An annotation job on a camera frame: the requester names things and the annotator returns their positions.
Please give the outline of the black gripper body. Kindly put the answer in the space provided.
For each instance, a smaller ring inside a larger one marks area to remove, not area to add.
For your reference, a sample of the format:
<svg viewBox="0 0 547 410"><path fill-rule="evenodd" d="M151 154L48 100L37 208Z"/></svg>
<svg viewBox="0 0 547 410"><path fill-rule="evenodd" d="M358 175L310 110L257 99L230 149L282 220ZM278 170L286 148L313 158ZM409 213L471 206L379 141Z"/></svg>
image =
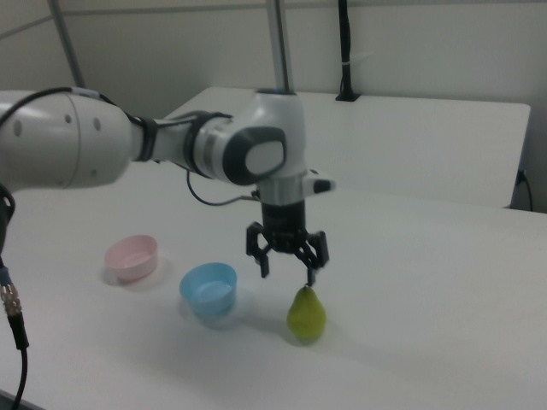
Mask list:
<svg viewBox="0 0 547 410"><path fill-rule="evenodd" d="M263 236L272 250L297 252L307 239L305 202L289 205L262 204Z"/></svg>

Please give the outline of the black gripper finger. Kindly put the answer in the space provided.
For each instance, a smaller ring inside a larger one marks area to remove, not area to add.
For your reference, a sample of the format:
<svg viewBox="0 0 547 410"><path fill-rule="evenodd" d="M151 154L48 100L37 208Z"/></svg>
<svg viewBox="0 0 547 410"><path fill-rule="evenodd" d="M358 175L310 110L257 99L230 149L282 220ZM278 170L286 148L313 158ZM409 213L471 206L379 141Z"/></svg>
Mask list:
<svg viewBox="0 0 547 410"><path fill-rule="evenodd" d="M260 266L261 277L266 278L270 273L268 252L271 246L264 236L264 227L258 222L253 222L246 229L246 254L252 256Z"/></svg>
<svg viewBox="0 0 547 410"><path fill-rule="evenodd" d="M304 232L298 238L294 255L306 266L306 286L313 287L317 272L329 262L329 251L326 233L318 231L314 233Z"/></svg>

